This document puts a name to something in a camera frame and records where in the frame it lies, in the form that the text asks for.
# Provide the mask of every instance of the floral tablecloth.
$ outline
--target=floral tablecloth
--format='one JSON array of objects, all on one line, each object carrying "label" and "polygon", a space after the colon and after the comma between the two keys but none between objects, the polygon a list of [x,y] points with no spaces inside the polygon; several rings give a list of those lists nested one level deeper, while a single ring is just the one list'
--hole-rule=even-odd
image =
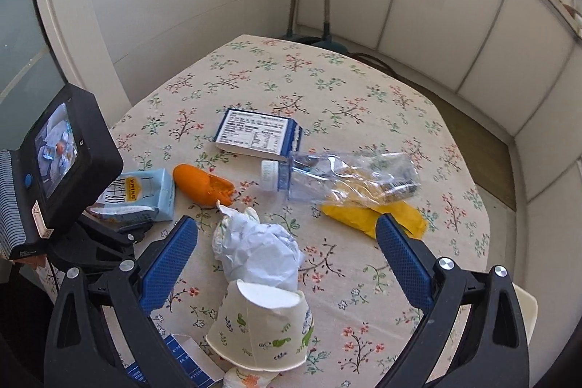
[{"label": "floral tablecloth", "polygon": [[[423,187],[410,200],[428,221],[424,237],[437,256],[483,271],[487,212],[435,106],[414,89],[350,58],[287,41],[242,35],[170,79],[111,130],[125,171],[191,163],[237,187],[233,206],[253,206],[264,221],[283,225],[306,261],[299,289],[312,309],[315,330],[307,363],[270,384],[274,388],[374,387],[417,327],[412,308],[376,242],[309,205],[277,205],[258,189],[260,160],[219,150],[212,139],[228,107],[293,117],[305,129],[303,150],[404,151]],[[196,219],[199,241],[165,307],[151,318],[161,335],[191,336],[210,353],[204,335],[216,318],[226,280],[211,249],[220,219],[177,192],[175,222]],[[157,223],[136,254],[168,234]],[[43,275],[49,291],[51,276]],[[112,316],[108,320],[125,363],[132,357]],[[463,316],[437,365],[442,373],[461,336]],[[223,368],[229,364],[212,355]]]}]

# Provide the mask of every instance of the silver screw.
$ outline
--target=silver screw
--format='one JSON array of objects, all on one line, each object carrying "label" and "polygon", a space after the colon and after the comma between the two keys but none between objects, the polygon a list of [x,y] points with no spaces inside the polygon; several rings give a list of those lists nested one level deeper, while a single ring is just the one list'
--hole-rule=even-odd
[{"label": "silver screw", "polygon": [[119,269],[122,272],[131,272],[136,266],[136,262],[133,260],[124,260],[123,262],[119,263]]},{"label": "silver screw", "polygon": [[495,267],[495,273],[497,274],[497,276],[500,276],[500,277],[502,277],[502,278],[503,278],[504,276],[507,276],[507,270],[505,269],[505,267],[504,267],[504,266],[501,266],[501,265],[497,265],[497,266]]},{"label": "silver screw", "polygon": [[455,267],[455,262],[446,256],[438,260],[438,264],[443,270],[452,270]]},{"label": "silver screw", "polygon": [[72,268],[69,268],[69,270],[67,271],[67,278],[70,278],[71,280],[73,278],[76,278],[79,276],[79,269],[74,266]]}]

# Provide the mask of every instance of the plastic bottle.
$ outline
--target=plastic bottle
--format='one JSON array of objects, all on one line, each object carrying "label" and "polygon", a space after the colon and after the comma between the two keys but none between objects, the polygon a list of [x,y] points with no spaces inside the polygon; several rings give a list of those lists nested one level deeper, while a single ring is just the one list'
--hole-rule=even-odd
[{"label": "plastic bottle", "polygon": [[405,153],[292,152],[263,160],[260,188],[312,204],[373,208],[413,196],[418,172]]}]

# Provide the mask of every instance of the yellow label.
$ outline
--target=yellow label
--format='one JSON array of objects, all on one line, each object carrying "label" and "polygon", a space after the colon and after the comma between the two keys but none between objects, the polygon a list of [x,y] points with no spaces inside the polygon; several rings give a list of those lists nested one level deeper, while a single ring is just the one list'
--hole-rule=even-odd
[{"label": "yellow label", "polygon": [[136,202],[139,199],[140,191],[141,186],[136,178],[128,177],[125,179],[125,192],[127,202]]}]

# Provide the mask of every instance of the used tissue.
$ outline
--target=used tissue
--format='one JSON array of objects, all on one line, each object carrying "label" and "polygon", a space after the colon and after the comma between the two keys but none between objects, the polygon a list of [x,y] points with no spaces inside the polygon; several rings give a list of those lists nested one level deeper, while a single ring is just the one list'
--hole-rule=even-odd
[{"label": "used tissue", "polygon": [[293,236],[279,224],[261,224],[253,208],[241,213],[217,206],[225,216],[214,231],[212,250],[228,282],[240,279],[297,291],[303,253]]}]

